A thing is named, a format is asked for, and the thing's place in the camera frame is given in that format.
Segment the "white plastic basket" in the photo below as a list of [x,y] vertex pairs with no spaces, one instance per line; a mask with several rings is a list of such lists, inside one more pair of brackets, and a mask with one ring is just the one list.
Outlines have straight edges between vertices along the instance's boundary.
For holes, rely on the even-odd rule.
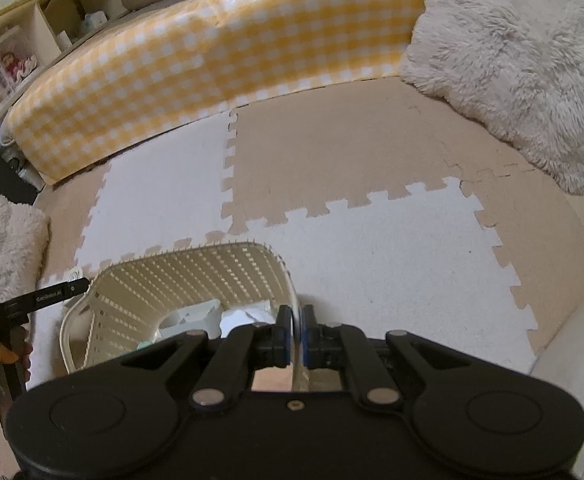
[[67,371],[77,366],[70,349],[72,323],[92,313],[85,359],[93,366],[136,350],[152,338],[166,314],[217,299],[224,309],[271,300],[292,307],[298,300],[283,260],[254,242],[202,246],[114,264],[91,283],[60,326],[60,350]]

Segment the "white fluffy rug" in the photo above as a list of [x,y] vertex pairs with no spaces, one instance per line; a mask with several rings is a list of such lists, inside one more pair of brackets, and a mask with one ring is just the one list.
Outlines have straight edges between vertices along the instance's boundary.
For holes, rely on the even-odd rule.
[[584,191],[584,0],[425,0],[399,70]]
[[0,195],[0,302],[35,290],[48,240],[45,213]]

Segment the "gingham fabric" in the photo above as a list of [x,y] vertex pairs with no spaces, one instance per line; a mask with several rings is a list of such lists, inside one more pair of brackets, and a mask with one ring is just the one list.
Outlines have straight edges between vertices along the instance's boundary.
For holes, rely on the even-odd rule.
[[94,37],[4,127],[48,183],[191,121],[397,73],[423,0],[187,0]]

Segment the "floor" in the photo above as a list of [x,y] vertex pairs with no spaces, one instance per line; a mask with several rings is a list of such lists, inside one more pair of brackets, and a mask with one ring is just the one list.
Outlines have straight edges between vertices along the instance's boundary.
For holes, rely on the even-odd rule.
[[[319,320],[412,330],[523,372],[584,298],[584,196],[395,78],[197,121],[36,205],[52,220],[41,285],[74,266],[94,276],[129,257],[255,239],[281,254]],[[63,313],[37,314],[32,384],[64,373]]]

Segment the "metal screw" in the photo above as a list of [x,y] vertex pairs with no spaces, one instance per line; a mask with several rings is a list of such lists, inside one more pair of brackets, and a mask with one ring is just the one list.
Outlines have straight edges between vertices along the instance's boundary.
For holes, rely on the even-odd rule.
[[393,404],[401,398],[393,388],[373,388],[367,393],[367,400],[374,404]]
[[225,400],[225,395],[215,388],[203,388],[192,394],[192,400],[200,406],[215,406]]
[[293,412],[299,412],[305,407],[305,403],[302,400],[290,400],[287,403],[287,407]]

